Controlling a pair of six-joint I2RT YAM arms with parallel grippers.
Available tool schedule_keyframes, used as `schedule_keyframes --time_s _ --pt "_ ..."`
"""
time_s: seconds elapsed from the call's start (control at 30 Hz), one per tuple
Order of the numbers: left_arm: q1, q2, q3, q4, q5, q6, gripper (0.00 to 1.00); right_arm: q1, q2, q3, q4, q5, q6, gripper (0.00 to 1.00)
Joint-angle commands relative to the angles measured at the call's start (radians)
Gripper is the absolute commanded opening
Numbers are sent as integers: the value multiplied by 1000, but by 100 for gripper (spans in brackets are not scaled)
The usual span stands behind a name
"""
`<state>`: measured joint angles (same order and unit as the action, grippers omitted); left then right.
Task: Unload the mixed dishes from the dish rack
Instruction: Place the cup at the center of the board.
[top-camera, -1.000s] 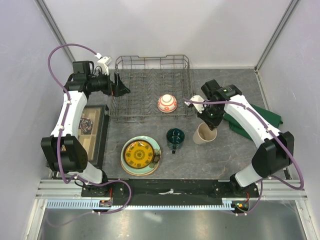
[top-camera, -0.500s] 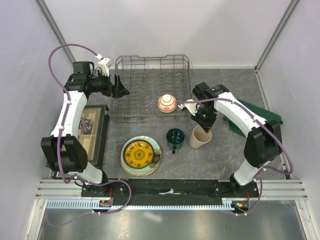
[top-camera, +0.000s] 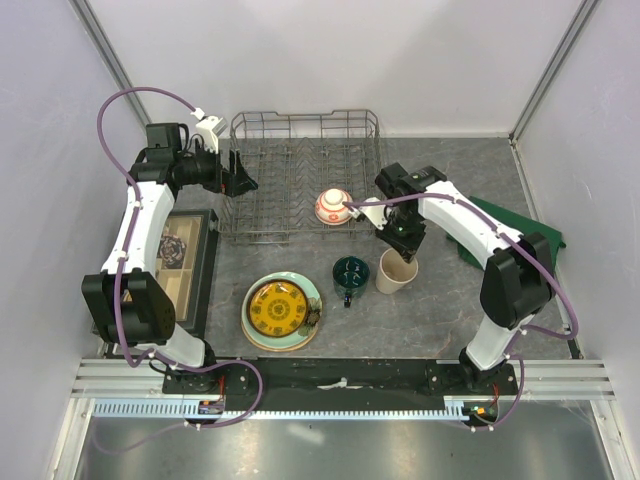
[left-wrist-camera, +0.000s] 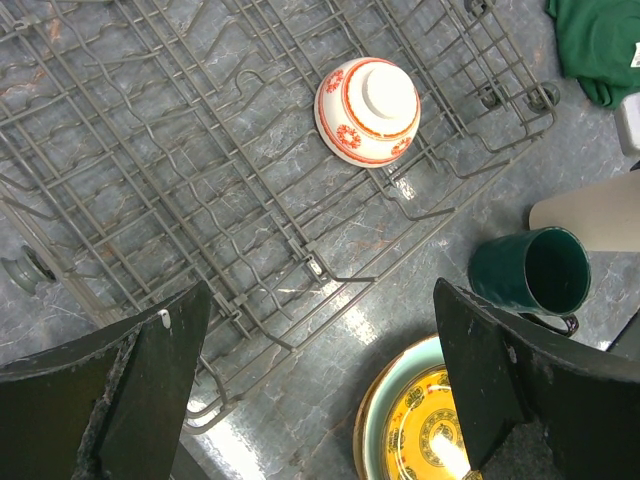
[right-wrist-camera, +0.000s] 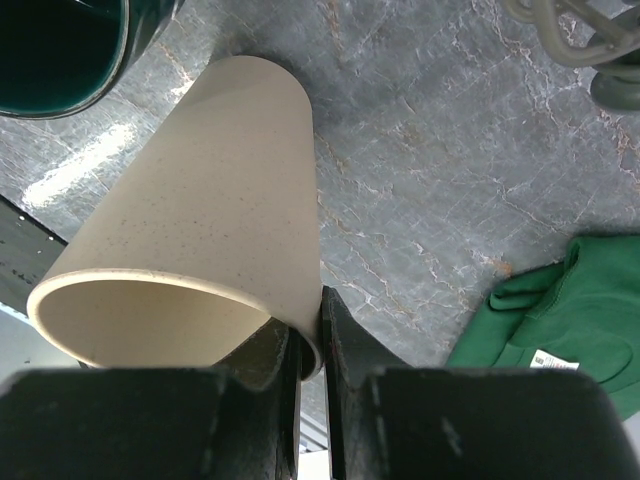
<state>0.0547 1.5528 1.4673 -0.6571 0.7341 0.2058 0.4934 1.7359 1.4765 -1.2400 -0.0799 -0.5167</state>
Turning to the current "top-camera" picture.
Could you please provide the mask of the beige plastic cup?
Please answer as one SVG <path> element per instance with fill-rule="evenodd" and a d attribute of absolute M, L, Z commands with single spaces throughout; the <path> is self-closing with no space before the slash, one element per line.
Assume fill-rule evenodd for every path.
<path fill-rule="evenodd" d="M 375 285 L 379 292 L 390 295 L 411 283 L 417 276 L 416 258 L 406 262 L 394 249 L 387 249 L 380 257 Z"/>

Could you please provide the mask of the dark green mug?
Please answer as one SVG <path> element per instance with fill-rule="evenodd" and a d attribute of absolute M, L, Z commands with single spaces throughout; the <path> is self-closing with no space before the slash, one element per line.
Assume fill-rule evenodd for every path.
<path fill-rule="evenodd" d="M 345 308 L 350 308 L 355 299 L 364 295 L 369 279 L 370 268 L 367 262 L 356 256 L 342 257 L 333 265 L 334 290 Z"/>

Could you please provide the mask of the white red patterned bowl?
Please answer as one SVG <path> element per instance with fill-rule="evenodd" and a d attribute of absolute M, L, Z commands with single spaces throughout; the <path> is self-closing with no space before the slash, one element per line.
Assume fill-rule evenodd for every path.
<path fill-rule="evenodd" d="M 352 196 L 343 189 L 330 188 L 322 192 L 315 202 L 315 216 L 323 224 L 339 226 L 349 222 L 352 215 L 345 202 Z"/>

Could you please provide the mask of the mint green flower plate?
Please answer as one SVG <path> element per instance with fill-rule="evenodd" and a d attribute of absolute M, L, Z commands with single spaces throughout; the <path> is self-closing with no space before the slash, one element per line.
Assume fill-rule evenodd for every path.
<path fill-rule="evenodd" d="M 250 294 L 254 291 L 254 289 L 262 284 L 263 282 L 269 281 L 269 280 L 276 280 L 276 279 L 283 279 L 283 280 L 288 280 L 291 281 L 293 283 L 296 283 L 298 286 L 301 287 L 301 289 L 303 290 L 303 292 L 305 293 L 305 295 L 307 296 L 308 300 L 309 300 L 309 313 L 305 319 L 305 321 L 303 322 L 303 324 L 301 325 L 301 327 L 297 330 L 301 335 L 307 335 L 308 332 L 313 328 L 313 327 L 320 327 L 320 322 L 321 322 L 321 318 L 322 318 L 322 313 L 323 313 L 323 302 L 322 302 L 322 298 L 320 295 L 319 290 L 316 288 L 316 286 L 314 285 L 314 283 L 309 280 L 307 277 L 305 277 L 304 275 L 301 275 L 299 273 L 295 273 L 295 272 L 287 272 L 287 271 L 281 271 L 281 272 L 276 272 L 276 273 L 272 273 L 272 274 L 268 274 L 262 278 L 260 278 L 259 280 L 257 280 L 247 291 L 247 293 L 245 294 L 245 297 L 243 299 L 243 303 L 242 303 L 242 307 L 241 307 L 241 323 L 242 322 L 248 322 L 248 317 L 246 314 L 246 307 L 248 304 L 248 300 L 249 300 L 249 296 Z"/>

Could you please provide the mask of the yellow black patterned plate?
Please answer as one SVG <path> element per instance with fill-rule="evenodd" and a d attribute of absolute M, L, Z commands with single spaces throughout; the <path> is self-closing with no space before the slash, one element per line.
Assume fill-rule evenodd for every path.
<path fill-rule="evenodd" d="M 259 334 L 283 338 L 297 331 L 309 313 L 309 300 L 300 286 L 288 280 L 263 282 L 250 294 L 249 325 Z"/>

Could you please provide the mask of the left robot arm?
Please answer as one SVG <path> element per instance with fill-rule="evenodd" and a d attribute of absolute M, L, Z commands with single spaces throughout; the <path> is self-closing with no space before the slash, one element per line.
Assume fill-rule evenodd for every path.
<path fill-rule="evenodd" d="M 156 258 L 180 190 L 200 185 L 229 197 L 257 189 L 236 151 L 221 163 L 224 119 L 206 116 L 193 130 L 181 123 L 146 127 L 147 145 L 125 170 L 126 209 L 114 247 L 99 273 L 84 277 L 81 291 L 99 336 L 120 346 L 132 367 L 159 359 L 185 371 L 185 382 L 208 393 L 219 382 L 210 345 L 179 326 L 175 307 L 156 278 Z"/>

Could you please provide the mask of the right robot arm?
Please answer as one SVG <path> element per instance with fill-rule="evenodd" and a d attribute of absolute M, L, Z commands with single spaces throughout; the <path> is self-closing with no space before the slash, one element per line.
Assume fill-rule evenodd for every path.
<path fill-rule="evenodd" d="M 427 166 L 413 173 L 400 164 L 375 179 L 389 205 L 374 209 L 379 239 L 391 248 L 382 265 L 393 279 L 408 271 L 432 222 L 457 240 L 480 264 L 480 304 L 484 317 L 459 355 L 458 381 L 467 392 L 483 392 L 506 361 L 517 333 L 550 302 L 555 292 L 549 241 L 498 221 L 462 195 L 446 176 Z"/>

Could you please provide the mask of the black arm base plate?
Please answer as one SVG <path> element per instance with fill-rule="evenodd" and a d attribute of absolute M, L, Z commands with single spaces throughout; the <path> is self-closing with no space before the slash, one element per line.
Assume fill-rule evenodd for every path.
<path fill-rule="evenodd" d="M 164 372 L 164 394 L 221 393 L 228 408 L 244 411 L 259 390 L 260 412 L 440 410 L 447 397 L 493 399 L 514 395 L 518 375 L 507 364 L 490 377 L 467 379 L 454 362 L 426 359 L 249 358 L 205 374 Z"/>

